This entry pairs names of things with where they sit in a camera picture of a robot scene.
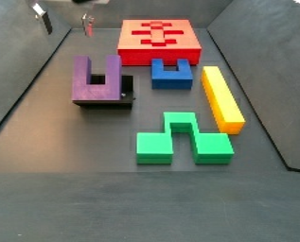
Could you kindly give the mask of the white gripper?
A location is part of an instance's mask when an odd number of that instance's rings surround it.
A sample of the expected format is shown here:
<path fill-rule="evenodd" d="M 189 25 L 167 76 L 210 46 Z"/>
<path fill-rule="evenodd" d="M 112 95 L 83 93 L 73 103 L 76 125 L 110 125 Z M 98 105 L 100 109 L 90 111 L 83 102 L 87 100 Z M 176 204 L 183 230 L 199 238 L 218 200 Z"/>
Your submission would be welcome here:
<path fill-rule="evenodd" d="M 75 4 L 84 4 L 84 3 L 92 3 L 92 4 L 107 4 L 110 0 L 45 0 L 45 1 L 61 1 L 61 2 L 73 2 Z M 28 0 L 29 7 L 35 11 L 35 17 L 39 18 L 43 22 L 43 25 L 45 27 L 47 34 L 52 33 L 52 24 L 48 16 L 47 10 L 40 6 L 39 0 Z M 80 17 L 81 21 L 81 28 L 84 32 L 86 37 L 92 36 L 92 24 L 94 24 L 94 18 L 83 14 Z"/>

